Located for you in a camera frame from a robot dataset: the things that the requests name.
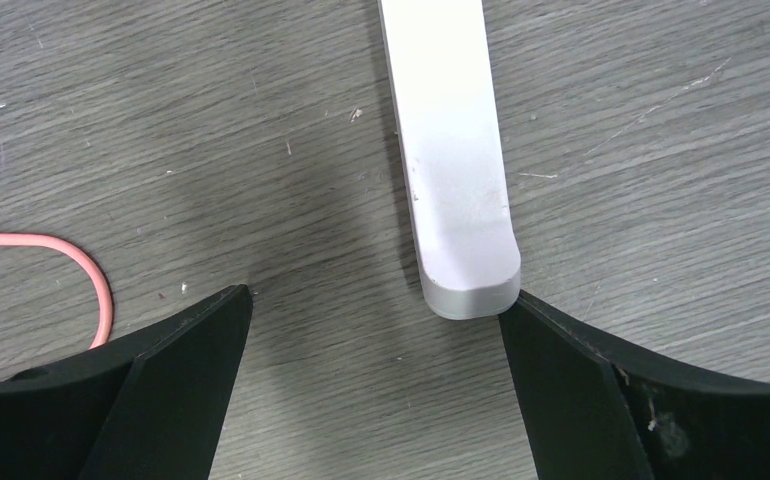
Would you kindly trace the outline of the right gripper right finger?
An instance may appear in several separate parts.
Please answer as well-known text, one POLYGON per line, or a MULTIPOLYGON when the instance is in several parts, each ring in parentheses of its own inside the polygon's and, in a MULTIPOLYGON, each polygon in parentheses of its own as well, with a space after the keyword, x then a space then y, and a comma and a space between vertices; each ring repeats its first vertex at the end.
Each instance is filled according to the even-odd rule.
POLYGON ((683 363, 529 293, 499 317, 541 479, 770 479, 770 383, 683 363))

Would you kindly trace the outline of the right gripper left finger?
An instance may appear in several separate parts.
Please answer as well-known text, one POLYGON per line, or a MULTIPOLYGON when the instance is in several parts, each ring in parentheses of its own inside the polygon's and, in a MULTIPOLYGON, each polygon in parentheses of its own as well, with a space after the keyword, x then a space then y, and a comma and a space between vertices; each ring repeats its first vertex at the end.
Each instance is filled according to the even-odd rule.
POLYGON ((207 478, 252 310, 230 286, 0 381, 0 479, 207 478))

